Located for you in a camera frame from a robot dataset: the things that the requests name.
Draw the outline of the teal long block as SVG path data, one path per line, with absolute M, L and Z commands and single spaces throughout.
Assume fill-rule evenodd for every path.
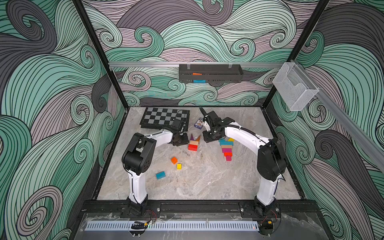
M 221 146 L 233 146 L 234 142 L 229 142 L 229 141 L 219 141 Z

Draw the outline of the red rectangular block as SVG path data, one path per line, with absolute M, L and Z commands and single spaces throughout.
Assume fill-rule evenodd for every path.
M 196 152 L 198 150 L 198 145 L 189 144 L 188 145 L 188 150 Z

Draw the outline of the orange cube block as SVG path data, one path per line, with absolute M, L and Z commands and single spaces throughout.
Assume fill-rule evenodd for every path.
M 175 165 L 175 164 L 177 164 L 178 163 L 178 159 L 177 158 L 175 158 L 175 157 L 173 157 L 172 159 L 171 159 L 171 162 Z

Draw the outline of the magenta long block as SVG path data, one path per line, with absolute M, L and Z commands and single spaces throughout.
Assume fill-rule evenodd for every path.
M 231 153 L 232 149 L 231 148 L 222 148 L 223 153 Z

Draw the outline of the teal small block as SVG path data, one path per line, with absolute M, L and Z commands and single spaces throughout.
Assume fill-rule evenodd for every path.
M 166 173 L 164 171 L 159 172 L 159 173 L 156 174 L 157 180 L 163 179 L 165 177 L 166 177 Z

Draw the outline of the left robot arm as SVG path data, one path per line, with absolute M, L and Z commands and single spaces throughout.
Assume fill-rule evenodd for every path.
M 129 174 L 130 206 L 142 212 L 147 205 L 146 171 L 152 163 L 155 149 L 166 144 L 179 147 L 188 143 L 187 133 L 165 129 L 149 135 L 133 135 L 122 157 L 123 167 Z

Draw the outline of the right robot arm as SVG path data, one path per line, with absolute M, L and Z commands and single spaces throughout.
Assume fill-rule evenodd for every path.
M 288 165 L 282 142 L 277 138 L 259 136 L 231 118 L 221 119 L 214 111 L 207 113 L 202 107 L 200 111 L 206 128 L 203 131 L 206 143 L 228 137 L 257 154 L 257 170 L 261 180 L 255 198 L 255 211 L 259 216 L 266 215 L 275 204 L 278 182 L 284 178 L 283 173 Z

